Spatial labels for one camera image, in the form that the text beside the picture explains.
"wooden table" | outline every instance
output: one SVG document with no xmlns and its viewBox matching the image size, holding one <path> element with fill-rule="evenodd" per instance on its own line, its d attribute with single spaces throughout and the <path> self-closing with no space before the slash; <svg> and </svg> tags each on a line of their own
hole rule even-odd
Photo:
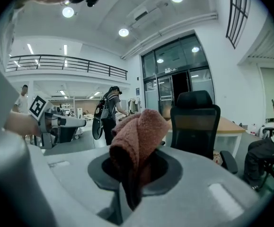
<svg viewBox="0 0 274 227">
<path fill-rule="evenodd" d="M 165 137 L 165 142 L 167 146 L 171 145 L 172 140 L 172 125 L 171 120 L 168 121 L 170 130 Z M 221 117 L 217 129 L 217 135 L 215 139 L 214 148 L 217 151 L 227 150 L 233 157 L 236 157 L 242 133 L 246 132 L 245 129 L 236 125 L 232 121 Z"/>
</svg>

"black metal railing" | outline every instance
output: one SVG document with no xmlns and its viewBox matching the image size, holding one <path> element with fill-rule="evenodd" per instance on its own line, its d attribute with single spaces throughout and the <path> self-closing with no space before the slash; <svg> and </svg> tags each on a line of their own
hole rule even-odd
<svg viewBox="0 0 274 227">
<path fill-rule="evenodd" d="M 230 17 L 226 38 L 230 40 L 235 49 L 243 32 L 242 27 L 245 26 L 248 18 L 247 9 L 247 0 L 230 0 Z"/>
<path fill-rule="evenodd" d="M 61 55 L 20 55 L 10 58 L 6 72 L 18 70 L 73 70 L 127 80 L 127 71 L 96 61 Z"/>
</svg>

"chair backrest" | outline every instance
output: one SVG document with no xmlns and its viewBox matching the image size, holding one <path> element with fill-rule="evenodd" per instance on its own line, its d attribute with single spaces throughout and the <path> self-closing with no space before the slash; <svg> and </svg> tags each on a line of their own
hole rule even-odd
<svg viewBox="0 0 274 227">
<path fill-rule="evenodd" d="M 181 93 L 170 110 L 171 147 L 213 159 L 213 146 L 221 110 L 207 91 Z"/>
</svg>

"ceiling air conditioner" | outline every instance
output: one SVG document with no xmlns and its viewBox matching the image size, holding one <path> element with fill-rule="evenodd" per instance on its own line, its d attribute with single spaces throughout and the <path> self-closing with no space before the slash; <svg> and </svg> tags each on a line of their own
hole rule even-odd
<svg viewBox="0 0 274 227">
<path fill-rule="evenodd" d="M 143 29 L 162 17 L 161 10 L 151 0 L 146 0 L 126 17 L 128 28 Z"/>
</svg>

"pink towel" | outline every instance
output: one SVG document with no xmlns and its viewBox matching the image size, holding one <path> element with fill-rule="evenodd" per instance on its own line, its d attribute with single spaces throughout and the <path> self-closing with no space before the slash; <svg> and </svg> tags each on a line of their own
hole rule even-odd
<svg viewBox="0 0 274 227">
<path fill-rule="evenodd" d="M 169 125 L 155 110 L 144 110 L 120 122 L 113 130 L 109 154 L 119 171 L 129 206 L 141 200 L 141 188 L 150 183 L 149 156 L 160 145 Z"/>
</svg>

